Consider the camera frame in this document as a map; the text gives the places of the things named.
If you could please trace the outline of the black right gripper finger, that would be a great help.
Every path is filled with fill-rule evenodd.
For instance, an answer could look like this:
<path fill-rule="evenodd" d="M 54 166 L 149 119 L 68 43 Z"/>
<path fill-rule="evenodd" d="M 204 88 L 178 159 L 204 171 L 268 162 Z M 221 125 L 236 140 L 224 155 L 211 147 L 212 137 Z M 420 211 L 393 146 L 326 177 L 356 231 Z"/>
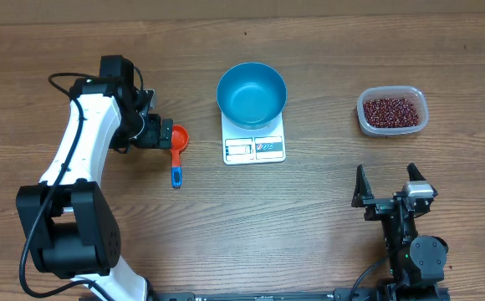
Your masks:
<path fill-rule="evenodd" d="M 352 197 L 352 207 L 367 207 L 374 200 L 374 195 L 370 188 L 370 183 L 365 175 L 362 165 L 356 168 L 356 183 Z"/>
<path fill-rule="evenodd" d="M 421 174 L 414 163 L 407 166 L 409 181 L 425 181 L 426 178 Z"/>

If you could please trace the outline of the red scoop with blue handle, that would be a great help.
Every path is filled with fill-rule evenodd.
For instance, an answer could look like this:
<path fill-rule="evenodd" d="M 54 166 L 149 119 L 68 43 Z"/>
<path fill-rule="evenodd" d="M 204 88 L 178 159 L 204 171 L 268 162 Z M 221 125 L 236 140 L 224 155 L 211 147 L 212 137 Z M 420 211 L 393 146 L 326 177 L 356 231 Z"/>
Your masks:
<path fill-rule="evenodd" d="M 187 148 L 189 135 L 182 125 L 172 126 L 171 135 L 171 184 L 175 189 L 182 185 L 181 153 Z"/>

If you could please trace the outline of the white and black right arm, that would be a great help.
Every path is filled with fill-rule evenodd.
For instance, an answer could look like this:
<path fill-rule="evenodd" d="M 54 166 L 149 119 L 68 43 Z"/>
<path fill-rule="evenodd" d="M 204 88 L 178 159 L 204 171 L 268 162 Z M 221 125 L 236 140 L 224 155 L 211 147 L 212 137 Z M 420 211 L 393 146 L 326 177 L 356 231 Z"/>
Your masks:
<path fill-rule="evenodd" d="M 369 266 L 355 281 L 349 300 L 448 300 L 444 279 L 448 245 L 440 237 L 423 236 L 416 230 L 416 219 L 431 210 L 437 190 L 419 172 L 407 166 L 409 181 L 388 198 L 374 197 L 362 165 L 356 170 L 352 207 L 365 209 L 366 221 L 381 223 L 386 255 Z M 390 264 L 391 277 L 381 279 L 375 288 L 361 289 L 360 283 L 384 263 Z"/>

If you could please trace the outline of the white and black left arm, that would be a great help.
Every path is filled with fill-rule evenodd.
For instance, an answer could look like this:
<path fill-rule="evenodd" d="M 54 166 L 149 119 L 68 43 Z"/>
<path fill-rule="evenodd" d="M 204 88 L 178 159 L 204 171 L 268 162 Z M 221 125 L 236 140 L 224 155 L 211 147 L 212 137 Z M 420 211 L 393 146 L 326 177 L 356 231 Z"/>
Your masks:
<path fill-rule="evenodd" d="M 170 149 L 173 122 L 150 112 L 155 91 L 135 85 L 141 72 L 121 55 L 102 57 L 96 76 L 72 76 L 58 151 L 38 184 L 20 187 L 16 196 L 26 237 L 20 285 L 34 298 L 85 286 L 99 300 L 155 300 L 151 283 L 121 255 L 120 229 L 101 178 L 110 150 Z"/>

